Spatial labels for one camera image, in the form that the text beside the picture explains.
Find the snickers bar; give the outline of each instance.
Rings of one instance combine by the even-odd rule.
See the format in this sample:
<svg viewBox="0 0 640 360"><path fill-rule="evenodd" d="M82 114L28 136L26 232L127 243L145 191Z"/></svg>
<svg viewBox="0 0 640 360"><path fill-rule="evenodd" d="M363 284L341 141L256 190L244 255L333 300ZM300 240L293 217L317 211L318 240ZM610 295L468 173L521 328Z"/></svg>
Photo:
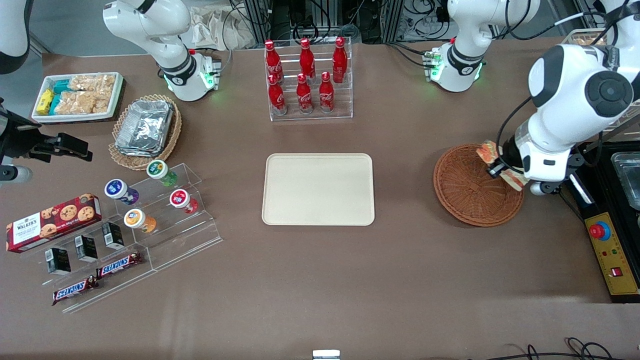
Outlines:
<svg viewBox="0 0 640 360"><path fill-rule="evenodd" d="M53 292L53 304L51 306L57 304L59 301L70 298L74 295L80 294L83 291L97 288L98 281L93 275L89 275L88 278L82 280L77 284L73 284L67 288L60 289L58 291Z"/></svg>
<svg viewBox="0 0 640 360"><path fill-rule="evenodd" d="M113 274L116 271L122 270L124 268L128 268L131 265L135 265L140 261L142 261L142 257L140 256L140 251L136 251L132 254L127 255L126 258L122 258L118 261L115 261L114 263L95 269L96 276L98 280L100 280L105 275Z"/></svg>

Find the yellow control panel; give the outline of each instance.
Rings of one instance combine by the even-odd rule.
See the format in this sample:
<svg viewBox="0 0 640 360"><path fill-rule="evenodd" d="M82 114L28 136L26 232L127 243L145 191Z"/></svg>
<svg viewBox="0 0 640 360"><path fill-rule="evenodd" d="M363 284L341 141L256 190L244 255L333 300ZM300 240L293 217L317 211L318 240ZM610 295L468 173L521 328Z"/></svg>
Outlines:
<svg viewBox="0 0 640 360"><path fill-rule="evenodd" d="M609 213L584 221L611 295L640 293Z"/></svg>

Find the red button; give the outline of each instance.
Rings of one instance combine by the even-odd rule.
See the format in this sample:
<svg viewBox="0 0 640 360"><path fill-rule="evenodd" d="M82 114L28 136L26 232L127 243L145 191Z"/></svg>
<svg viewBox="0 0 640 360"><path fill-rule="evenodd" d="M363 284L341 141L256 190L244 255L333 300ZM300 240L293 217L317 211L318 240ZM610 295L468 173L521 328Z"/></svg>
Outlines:
<svg viewBox="0 0 640 360"><path fill-rule="evenodd" d="M602 239L605 236L604 226L600 224L593 224L589 226L589 234L596 239Z"/></svg>

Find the purple bottle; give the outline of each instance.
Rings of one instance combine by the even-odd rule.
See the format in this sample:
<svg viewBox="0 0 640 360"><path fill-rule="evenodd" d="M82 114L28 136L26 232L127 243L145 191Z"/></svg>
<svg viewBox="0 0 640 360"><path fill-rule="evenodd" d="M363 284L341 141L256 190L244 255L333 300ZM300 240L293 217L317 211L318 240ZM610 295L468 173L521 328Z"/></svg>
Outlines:
<svg viewBox="0 0 640 360"><path fill-rule="evenodd" d="M138 201L140 195L134 188L127 186L127 183L120 179L113 179L104 186L104 193L114 199L120 200L127 205L133 205Z"/></svg>

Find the walkers cookie box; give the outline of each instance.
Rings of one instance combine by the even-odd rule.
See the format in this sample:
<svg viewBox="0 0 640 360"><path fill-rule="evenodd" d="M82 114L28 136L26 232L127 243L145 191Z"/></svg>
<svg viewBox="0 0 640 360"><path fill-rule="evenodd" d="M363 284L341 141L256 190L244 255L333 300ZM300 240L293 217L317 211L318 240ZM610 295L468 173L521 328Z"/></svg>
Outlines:
<svg viewBox="0 0 640 360"><path fill-rule="evenodd" d="M24 252L102 219L98 198L78 196L6 226L6 250Z"/></svg>

